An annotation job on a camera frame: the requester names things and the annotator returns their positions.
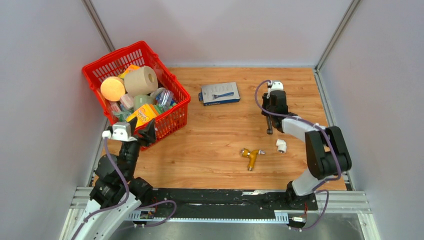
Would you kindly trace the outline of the dark grey metal faucet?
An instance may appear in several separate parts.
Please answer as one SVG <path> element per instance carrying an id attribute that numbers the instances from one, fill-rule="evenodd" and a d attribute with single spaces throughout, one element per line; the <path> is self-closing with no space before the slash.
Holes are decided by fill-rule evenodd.
<path id="1" fill-rule="evenodd" d="M 269 115 L 266 117 L 266 123 L 267 123 L 266 133 L 268 135 L 272 135 L 273 134 L 273 125 L 272 125 L 271 117 Z"/>

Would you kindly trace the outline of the white pvc elbow fitting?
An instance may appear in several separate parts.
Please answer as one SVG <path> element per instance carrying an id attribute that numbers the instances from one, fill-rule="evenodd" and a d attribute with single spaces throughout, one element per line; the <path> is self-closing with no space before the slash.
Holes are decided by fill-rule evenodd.
<path id="1" fill-rule="evenodd" d="M 275 145 L 279 153 L 285 154 L 287 152 L 287 143 L 285 140 L 277 139 Z"/>

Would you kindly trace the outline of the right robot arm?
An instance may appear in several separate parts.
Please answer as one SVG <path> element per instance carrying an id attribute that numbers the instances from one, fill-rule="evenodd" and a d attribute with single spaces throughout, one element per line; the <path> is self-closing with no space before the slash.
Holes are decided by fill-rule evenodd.
<path id="1" fill-rule="evenodd" d="M 289 208 L 299 209 L 325 182 L 337 179 L 352 168 L 350 153 L 338 126 L 321 126 L 290 112 L 283 90 L 264 93 L 261 107 L 267 121 L 267 134 L 277 130 L 305 144 L 307 168 L 286 187 L 285 202 Z"/>

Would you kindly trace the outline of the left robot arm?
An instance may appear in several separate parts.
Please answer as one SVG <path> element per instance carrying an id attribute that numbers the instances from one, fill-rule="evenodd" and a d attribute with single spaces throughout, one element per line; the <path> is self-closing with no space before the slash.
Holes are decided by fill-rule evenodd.
<path id="1" fill-rule="evenodd" d="M 120 121 L 102 132 L 105 155 L 98 161 L 97 181 L 70 239 L 108 240 L 136 207 L 152 203 L 152 186 L 134 173 L 141 148 L 157 141 L 156 121 L 140 129 L 137 121 Z"/>

